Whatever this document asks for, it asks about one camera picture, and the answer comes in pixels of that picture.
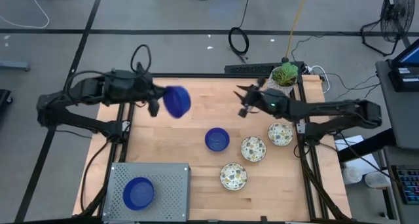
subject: plant pot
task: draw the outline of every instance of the plant pot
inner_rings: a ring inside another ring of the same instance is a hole
[[[272,78],[272,74],[273,74],[273,72],[275,72],[276,70],[278,70],[279,68],[281,68],[281,67],[276,67],[276,68],[274,68],[273,70],[272,70],[272,72],[270,73],[270,75],[269,75],[269,79],[268,79],[268,82],[267,82],[267,86],[268,86],[268,88],[273,88],[273,89],[276,89],[276,90],[280,90],[280,91],[282,91],[286,96],[288,96],[289,95],[289,93],[294,89],[294,85],[295,85],[295,83],[297,82],[297,78],[295,79],[295,82],[294,82],[294,84],[293,85],[291,85],[291,86],[280,86],[278,83],[276,83],[274,80],[273,80],[273,78]]]

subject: blue plastic bowl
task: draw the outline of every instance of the blue plastic bowl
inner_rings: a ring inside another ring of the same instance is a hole
[[[205,144],[212,151],[222,151],[230,143],[230,136],[222,128],[212,128],[205,135]]]
[[[155,196],[155,188],[145,177],[137,177],[126,184],[123,193],[127,208],[138,211],[148,207]]]
[[[163,102],[169,114],[175,119],[182,117],[191,108],[191,97],[182,86],[167,86]]]

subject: keyboard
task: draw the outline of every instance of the keyboard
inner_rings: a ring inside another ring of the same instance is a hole
[[[303,66],[304,62],[291,62],[297,66]],[[230,74],[256,74],[256,75],[270,75],[270,72],[275,68],[281,66],[282,63],[266,63],[266,64],[240,64],[240,65],[226,65],[224,67],[225,73]]]
[[[392,166],[395,179],[404,187],[399,187],[399,192],[405,204],[419,204],[419,166]]]

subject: concrete floor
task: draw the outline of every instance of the concrete floor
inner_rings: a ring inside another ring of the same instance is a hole
[[[50,16],[49,29],[84,29],[94,0],[38,0]],[[230,29],[240,23],[246,0],[101,0],[94,29]],[[300,0],[249,0],[243,29],[290,30]],[[307,0],[301,14],[301,31],[358,31],[380,15],[382,0]],[[0,0],[0,15],[13,22],[41,26],[45,19],[32,0]],[[15,28],[0,20],[1,28]],[[414,19],[411,31],[419,30]],[[79,34],[2,34],[0,59],[27,61],[32,70],[0,71],[0,88],[13,91],[14,103],[0,127],[0,223],[12,222],[24,195],[41,150],[46,129],[37,121],[35,104],[40,94],[58,91],[64,85]],[[286,50],[287,36],[251,35],[248,63],[279,62]],[[294,45],[306,36],[294,38]],[[240,37],[234,37],[239,43]],[[381,37],[368,41],[389,50],[392,45]],[[128,69],[130,56],[139,44],[148,44],[153,55],[154,73],[222,73],[225,65],[241,64],[228,47],[226,35],[89,35],[78,71]],[[396,53],[403,50],[400,44]],[[347,86],[374,75],[374,63],[385,60],[365,48],[360,37],[323,37],[301,43],[297,60],[321,65],[326,72],[339,74]],[[140,54],[138,60],[145,60]],[[326,100],[345,92],[338,79],[330,76],[332,89]],[[366,85],[377,83],[371,79]],[[363,98],[368,90],[354,90],[341,99]],[[368,100],[383,108],[382,127],[354,128],[347,136],[365,138],[390,127],[384,99],[376,88]],[[95,117],[97,106],[79,106],[77,113]],[[81,180],[89,140],[57,133],[32,199],[26,220],[69,217]],[[361,221],[395,223],[378,216],[385,211],[381,191],[363,184],[347,187],[352,214]]]

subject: perforated metal tray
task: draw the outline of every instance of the perforated metal tray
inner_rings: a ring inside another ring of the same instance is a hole
[[[125,185],[140,176],[151,180],[155,197],[146,209],[133,211],[125,206],[122,194]],[[190,180],[188,164],[114,162],[102,221],[186,221],[189,218]]]

